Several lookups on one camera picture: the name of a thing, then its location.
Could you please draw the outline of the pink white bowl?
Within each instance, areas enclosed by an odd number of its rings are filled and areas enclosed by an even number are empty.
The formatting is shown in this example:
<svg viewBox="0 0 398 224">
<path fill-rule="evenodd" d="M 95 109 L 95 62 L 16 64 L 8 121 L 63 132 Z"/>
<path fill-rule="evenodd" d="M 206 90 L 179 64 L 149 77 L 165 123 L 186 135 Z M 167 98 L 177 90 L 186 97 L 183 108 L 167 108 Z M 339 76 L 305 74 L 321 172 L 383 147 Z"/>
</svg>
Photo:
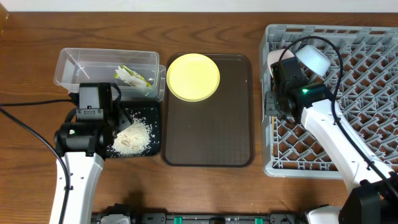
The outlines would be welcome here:
<svg viewBox="0 0 398 224">
<path fill-rule="evenodd" d="M 279 58 L 283 52 L 284 52 L 284 49 L 273 50 L 273 51 L 270 51 L 267 56 L 267 65 L 268 65 L 268 70 L 270 72 L 271 77 L 273 77 L 273 71 L 271 69 L 271 65 L 279 61 Z M 295 57 L 295 55 L 290 50 L 287 50 L 286 53 L 283 55 L 282 59 L 284 60 L 284 59 L 288 59 L 288 58 L 292 58 L 292 57 Z"/>
</svg>

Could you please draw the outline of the green white food wrapper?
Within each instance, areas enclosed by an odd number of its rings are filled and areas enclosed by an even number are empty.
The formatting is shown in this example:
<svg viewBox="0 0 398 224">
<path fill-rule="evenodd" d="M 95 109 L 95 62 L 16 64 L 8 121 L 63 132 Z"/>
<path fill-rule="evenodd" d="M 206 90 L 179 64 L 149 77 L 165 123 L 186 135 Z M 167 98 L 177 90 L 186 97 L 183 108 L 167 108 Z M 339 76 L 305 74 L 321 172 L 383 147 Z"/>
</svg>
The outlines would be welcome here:
<svg viewBox="0 0 398 224">
<path fill-rule="evenodd" d="M 130 86 L 151 87 L 152 85 L 140 74 L 127 68 L 127 66 L 118 66 L 115 70 L 114 78 L 122 80 Z"/>
</svg>

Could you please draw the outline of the white green cup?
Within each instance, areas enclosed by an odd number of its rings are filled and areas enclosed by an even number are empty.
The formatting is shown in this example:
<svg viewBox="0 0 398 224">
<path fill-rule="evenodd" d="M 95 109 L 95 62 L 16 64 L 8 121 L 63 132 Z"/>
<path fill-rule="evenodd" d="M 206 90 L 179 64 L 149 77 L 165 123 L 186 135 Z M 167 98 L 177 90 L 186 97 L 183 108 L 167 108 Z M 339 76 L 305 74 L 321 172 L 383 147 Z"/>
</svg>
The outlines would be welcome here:
<svg viewBox="0 0 398 224">
<path fill-rule="evenodd" d="M 322 77 L 331 65 L 328 57 L 312 45 L 304 46 L 295 55 L 307 68 Z"/>
</svg>

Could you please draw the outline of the wooden chopstick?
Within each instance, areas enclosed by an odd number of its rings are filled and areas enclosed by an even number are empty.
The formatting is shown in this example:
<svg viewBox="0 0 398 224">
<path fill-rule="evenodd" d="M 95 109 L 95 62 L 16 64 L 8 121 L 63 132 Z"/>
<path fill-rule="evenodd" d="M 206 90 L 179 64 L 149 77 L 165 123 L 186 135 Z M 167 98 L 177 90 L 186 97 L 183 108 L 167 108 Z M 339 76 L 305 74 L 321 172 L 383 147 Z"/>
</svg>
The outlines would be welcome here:
<svg viewBox="0 0 398 224">
<path fill-rule="evenodd" d="M 274 156 L 274 116 L 271 117 L 271 155 Z"/>
</svg>

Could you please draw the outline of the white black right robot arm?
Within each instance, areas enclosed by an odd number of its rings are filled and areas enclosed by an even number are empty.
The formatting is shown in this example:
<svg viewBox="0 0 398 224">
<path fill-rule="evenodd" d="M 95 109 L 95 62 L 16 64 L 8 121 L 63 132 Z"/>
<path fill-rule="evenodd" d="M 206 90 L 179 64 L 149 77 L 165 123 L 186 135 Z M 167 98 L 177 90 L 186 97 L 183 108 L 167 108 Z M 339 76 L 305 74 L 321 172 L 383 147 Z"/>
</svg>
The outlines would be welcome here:
<svg viewBox="0 0 398 224">
<path fill-rule="evenodd" d="M 264 111 L 267 116 L 291 116 L 310 132 L 349 193 L 342 207 L 325 205 L 305 212 L 306 223 L 397 223 L 397 174 L 368 148 L 324 84 L 268 91 Z"/>
</svg>

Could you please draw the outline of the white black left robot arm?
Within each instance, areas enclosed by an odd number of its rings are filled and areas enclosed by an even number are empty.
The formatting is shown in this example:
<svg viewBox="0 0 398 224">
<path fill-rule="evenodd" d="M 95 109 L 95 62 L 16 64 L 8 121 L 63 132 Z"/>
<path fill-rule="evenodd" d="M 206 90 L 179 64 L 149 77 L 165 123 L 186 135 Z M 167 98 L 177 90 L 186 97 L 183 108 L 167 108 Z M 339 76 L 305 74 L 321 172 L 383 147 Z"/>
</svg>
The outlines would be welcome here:
<svg viewBox="0 0 398 224">
<path fill-rule="evenodd" d="M 57 184 L 50 223 L 89 223 L 106 150 L 132 124 L 117 101 L 112 107 L 72 109 L 55 135 Z"/>
</svg>

